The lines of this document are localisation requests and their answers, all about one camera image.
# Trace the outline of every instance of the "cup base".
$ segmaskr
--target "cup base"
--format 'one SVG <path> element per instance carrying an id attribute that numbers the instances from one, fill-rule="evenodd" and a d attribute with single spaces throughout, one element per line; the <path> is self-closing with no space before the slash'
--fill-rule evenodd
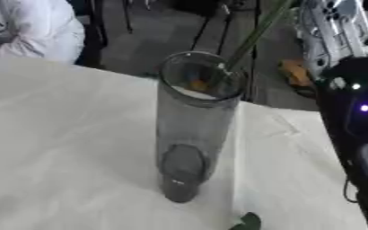
<path id="1" fill-rule="evenodd" d="M 161 187 L 164 196 L 176 203 L 190 202 L 199 191 L 199 184 L 177 181 L 168 176 L 162 177 Z"/>

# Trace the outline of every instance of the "yellow object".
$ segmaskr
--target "yellow object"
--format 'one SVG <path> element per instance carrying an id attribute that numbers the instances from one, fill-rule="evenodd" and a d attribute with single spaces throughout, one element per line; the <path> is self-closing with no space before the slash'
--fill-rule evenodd
<path id="1" fill-rule="evenodd" d="M 207 88 L 207 84 L 199 79 L 191 81 L 191 88 L 198 91 L 203 92 Z"/>
<path id="2" fill-rule="evenodd" d="M 312 86 L 308 72 L 302 66 L 301 60 L 282 60 L 279 63 L 279 71 L 285 75 L 290 85 Z"/>

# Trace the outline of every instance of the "purple light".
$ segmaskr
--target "purple light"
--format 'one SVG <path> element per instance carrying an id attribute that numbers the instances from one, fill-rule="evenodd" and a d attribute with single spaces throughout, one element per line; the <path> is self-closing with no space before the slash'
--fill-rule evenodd
<path id="1" fill-rule="evenodd" d="M 360 111 L 368 111 L 368 105 L 364 104 L 360 107 Z"/>

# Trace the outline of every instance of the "white robot part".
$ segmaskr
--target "white robot part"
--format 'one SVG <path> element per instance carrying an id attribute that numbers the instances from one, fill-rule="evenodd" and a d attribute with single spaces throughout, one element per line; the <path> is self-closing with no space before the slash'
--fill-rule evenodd
<path id="1" fill-rule="evenodd" d="M 368 57 L 368 20 L 360 0 L 305 0 L 298 23 L 313 80 L 343 58 Z"/>

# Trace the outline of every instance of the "led light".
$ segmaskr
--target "led light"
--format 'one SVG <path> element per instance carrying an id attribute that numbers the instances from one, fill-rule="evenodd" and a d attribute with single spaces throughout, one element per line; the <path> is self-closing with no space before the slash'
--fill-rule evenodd
<path id="1" fill-rule="evenodd" d="M 361 107 L 360 107 L 360 111 L 368 111 L 368 105 L 362 105 Z"/>
<path id="2" fill-rule="evenodd" d="M 352 85 L 352 89 L 354 89 L 354 90 L 358 90 L 358 89 L 360 89 L 362 86 L 360 85 L 360 84 L 353 84 Z"/>

